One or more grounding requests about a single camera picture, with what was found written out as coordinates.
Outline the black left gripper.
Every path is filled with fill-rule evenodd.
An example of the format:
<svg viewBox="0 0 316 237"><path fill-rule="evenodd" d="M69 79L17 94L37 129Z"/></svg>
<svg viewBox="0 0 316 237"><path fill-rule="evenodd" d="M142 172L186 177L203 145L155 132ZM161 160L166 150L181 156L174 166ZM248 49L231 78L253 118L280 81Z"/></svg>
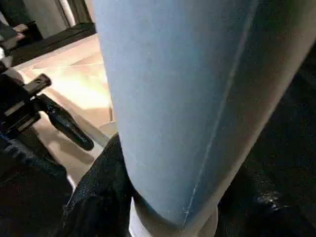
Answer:
<svg viewBox="0 0 316 237"><path fill-rule="evenodd" d="M51 86L50 78L41 74L28 84L6 74L0 76L0 132L17 135L40 119L35 97ZM93 141L81 130L72 115L49 97L40 98L40 110L51 124L84 150L94 148Z"/></svg>

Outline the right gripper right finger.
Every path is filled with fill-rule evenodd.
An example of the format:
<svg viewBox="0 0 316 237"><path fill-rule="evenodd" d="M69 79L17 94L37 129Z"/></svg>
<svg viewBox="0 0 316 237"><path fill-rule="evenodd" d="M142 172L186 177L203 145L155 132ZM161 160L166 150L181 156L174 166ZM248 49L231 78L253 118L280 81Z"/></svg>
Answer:
<svg viewBox="0 0 316 237"><path fill-rule="evenodd" d="M242 166L219 202L217 237L314 237L315 227L260 169Z"/></svg>

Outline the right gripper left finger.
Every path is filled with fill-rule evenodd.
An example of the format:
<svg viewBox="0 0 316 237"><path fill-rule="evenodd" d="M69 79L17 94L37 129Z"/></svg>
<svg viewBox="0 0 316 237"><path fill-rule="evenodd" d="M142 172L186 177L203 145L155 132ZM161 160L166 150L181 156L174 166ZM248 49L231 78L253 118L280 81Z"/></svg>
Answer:
<svg viewBox="0 0 316 237"><path fill-rule="evenodd" d="M58 236L129 236L133 192L115 134L78 183L65 207Z"/></svg>

